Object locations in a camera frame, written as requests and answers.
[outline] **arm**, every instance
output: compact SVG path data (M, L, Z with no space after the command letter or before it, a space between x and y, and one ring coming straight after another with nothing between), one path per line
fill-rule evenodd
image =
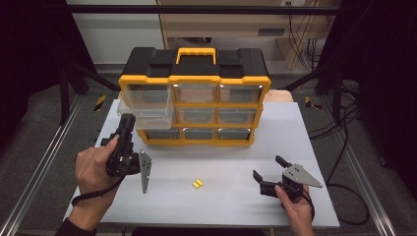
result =
M106 162L117 146L116 136L106 147L90 147L77 154L76 178L82 194L109 188L119 177L109 177L106 173ZM70 216L64 221L57 235L65 232L64 228L85 231L85 235L93 235L94 229L110 208L116 196L117 187L102 197L82 200L72 209Z
M300 198L296 203L292 203L285 191L283 191L279 186L275 186L275 190L285 207L291 232L294 236L314 235L311 207L309 203L303 198ZM309 191L307 186L304 186L304 190L307 193Z

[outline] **yellow object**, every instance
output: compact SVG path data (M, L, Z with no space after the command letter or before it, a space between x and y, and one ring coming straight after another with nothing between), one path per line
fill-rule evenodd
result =
M193 182L193 186L194 186L194 188L196 188L196 189L199 189L199 188L200 188L200 185L199 185L197 182Z
M249 146L270 79L260 49L134 48L119 113L147 145Z
M203 181L201 181L200 179L197 179L197 180L196 180L196 183L197 183L198 185L200 185L201 187L204 185Z

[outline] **gray floor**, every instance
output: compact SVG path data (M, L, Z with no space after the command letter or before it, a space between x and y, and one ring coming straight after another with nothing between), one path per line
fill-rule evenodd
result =
M297 68L293 71L286 70L282 56L276 48L274 40L270 38L261 40L252 38L220 40L214 38L211 44L203 42L200 38L178 41L178 46L189 45L213 45L224 49L260 47L265 54L268 70L273 75L272 85L274 88L288 85L309 72L309 69L301 65L297 65ZM116 73L107 73L103 76L116 82L118 73L116 70ZM94 145L94 139L98 136L98 131L105 119L111 100L117 96L117 92L103 88L90 80L89 84L91 86L89 94L83 96L74 123L66 134L62 146L56 153L48 173L22 219L19 227L20 233L47 235L47 232L51 234L61 223L68 206L68 199L76 188L73 176L73 157L79 150ZM306 95L310 96L315 105L323 105L323 101L329 99L329 97L317 97L312 89L314 84L315 81L312 81L292 92L294 100L299 104L308 131L322 128L330 122L324 109L309 108L305 105ZM346 84L352 89L357 89L354 83L346 82ZM100 111L93 111L98 97L102 94L107 95L103 107ZM347 106L350 102L349 97L343 98L343 105ZM5 222L18 202L31 174L41 161L58 128L60 118L58 87L52 87L34 94L30 98L29 108L19 129L15 134L10 135L10 144L0 152L1 222ZM348 132L349 143L372 183L397 235L417 235L417 225L415 224L417 218L416 201L408 193L397 173L380 165L379 153L374 148L373 141L369 138L366 128L359 119L348 125ZM337 136L332 135L313 140L312 146L326 179L340 152L340 143ZM358 185L345 160L344 156L334 173L331 183L343 184L359 192ZM352 221L364 217L365 211L354 195L337 188L330 188L329 191L339 216ZM318 229L316 234L380 235L376 220L376 218L371 217L367 223L359 226L341 222L339 229ZM116 233L121 232L121 227L100 225L98 231ZM275 230L275 235L288 234L286 228Z

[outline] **white table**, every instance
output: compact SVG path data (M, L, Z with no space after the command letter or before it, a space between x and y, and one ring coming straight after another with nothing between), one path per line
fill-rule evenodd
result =
M114 100L98 137L108 138L119 124ZM134 151L143 149L153 160L149 192L142 193L141 175L128 176L102 223L169 227L252 227L288 225L276 198L260 195L252 176L257 170L266 181L281 180L277 154L304 166L324 184L297 103L264 102L260 127L250 147L145 146L134 132ZM204 186L192 183L200 178ZM314 227L339 227L328 189L310 188L316 208ZM66 216L71 211L68 207Z

